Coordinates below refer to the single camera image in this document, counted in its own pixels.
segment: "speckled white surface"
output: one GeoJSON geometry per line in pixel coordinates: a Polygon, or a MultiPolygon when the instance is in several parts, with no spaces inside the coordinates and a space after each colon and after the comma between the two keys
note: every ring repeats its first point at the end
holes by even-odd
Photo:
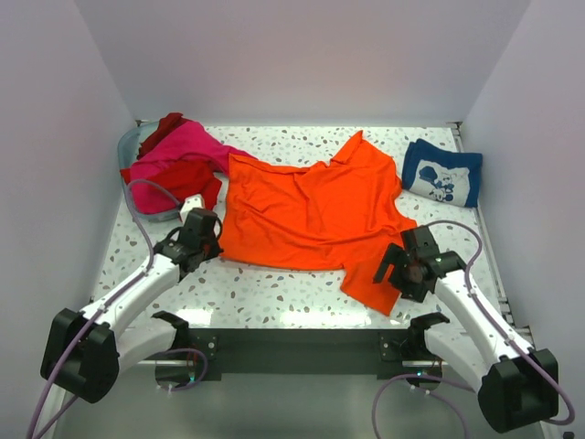
{"type": "MultiPolygon", "coordinates": [[[[364,130],[370,143],[394,157],[397,169],[402,168],[409,142],[419,137],[456,151],[449,128],[208,127],[212,135],[226,144],[246,150],[261,160],[291,166],[329,160],[359,129],[364,130]]],[[[145,129],[141,137],[150,132],[145,129]]],[[[227,179],[222,177],[222,181],[215,208],[221,218],[225,214],[228,187],[227,179]]],[[[479,231],[472,209],[441,204],[409,192],[402,192],[397,206],[419,224],[457,220],[479,231]]],[[[153,241],[162,239],[177,225],[178,220],[145,222],[153,241]]],[[[456,250],[464,260],[469,260],[475,252],[475,241],[464,230],[435,226],[433,234],[443,251],[456,250]]],[[[146,255],[146,244],[122,201],[94,297],[106,294],[146,255]]],[[[484,254],[472,273],[484,294],[497,306],[495,281],[484,254]]],[[[296,272],[216,259],[202,264],[197,272],[162,294],[136,323],[163,309],[188,320],[192,327],[407,327],[411,318],[434,311],[442,311],[456,320],[432,294],[428,294],[424,304],[399,299],[388,318],[341,292],[339,285],[343,277],[343,271],[296,272]]]]}

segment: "pink cloth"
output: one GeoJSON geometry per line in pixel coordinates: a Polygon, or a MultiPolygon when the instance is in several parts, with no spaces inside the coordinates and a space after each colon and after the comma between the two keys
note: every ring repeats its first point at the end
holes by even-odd
{"type": "MultiPolygon", "coordinates": [[[[213,171],[229,175],[229,155],[250,154],[233,146],[223,145],[214,139],[201,123],[186,122],[167,135],[154,150],[130,166],[130,179],[149,178],[164,171],[177,160],[205,160],[213,171]]],[[[131,189],[136,207],[142,211],[161,211],[161,203],[168,204],[163,194],[147,185],[134,185],[131,189]]]]}

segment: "orange garment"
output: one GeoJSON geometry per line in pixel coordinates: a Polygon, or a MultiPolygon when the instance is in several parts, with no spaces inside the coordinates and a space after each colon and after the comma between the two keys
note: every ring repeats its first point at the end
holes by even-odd
{"type": "Polygon", "coordinates": [[[272,166],[229,157],[228,210],[220,245],[235,261],[295,270],[345,269],[341,289],[389,315],[399,292],[374,274],[399,233],[416,227],[394,200],[394,160],[355,134],[328,165],[272,166]]]}

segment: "dark red cloth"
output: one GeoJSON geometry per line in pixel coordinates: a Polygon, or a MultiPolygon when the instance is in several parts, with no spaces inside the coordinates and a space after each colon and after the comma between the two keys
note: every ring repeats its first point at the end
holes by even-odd
{"type": "MultiPolygon", "coordinates": [[[[129,171],[130,169],[122,169],[120,171],[126,184],[131,181],[129,171]]],[[[193,195],[200,194],[205,201],[206,209],[213,209],[218,204],[221,181],[213,175],[209,163],[205,160],[179,160],[164,171],[149,177],[148,180],[164,187],[181,202],[193,195]]],[[[140,212],[153,214],[167,210],[167,208],[173,208],[173,202],[162,195],[158,189],[148,187],[147,190],[149,198],[163,197],[164,199],[161,199],[161,201],[165,203],[162,203],[162,206],[161,203],[157,203],[156,206],[160,207],[157,211],[153,211],[152,206],[140,206],[140,203],[138,203],[136,207],[140,212]]]]}
{"type": "Polygon", "coordinates": [[[183,117],[183,114],[180,112],[170,112],[167,116],[163,119],[158,121],[158,128],[152,134],[150,134],[144,142],[142,142],[140,148],[138,149],[138,157],[142,158],[148,153],[150,153],[156,146],[167,137],[170,133],[172,133],[176,128],[181,126],[183,123],[187,122],[188,119],[183,117]]]}

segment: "blue folded cloth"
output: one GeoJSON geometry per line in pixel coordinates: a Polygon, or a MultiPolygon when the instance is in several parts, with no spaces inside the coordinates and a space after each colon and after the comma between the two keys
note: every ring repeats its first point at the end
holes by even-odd
{"type": "Polygon", "coordinates": [[[402,167],[402,187],[443,203],[476,208],[484,156],[452,153],[419,139],[410,143],[402,167]]]}

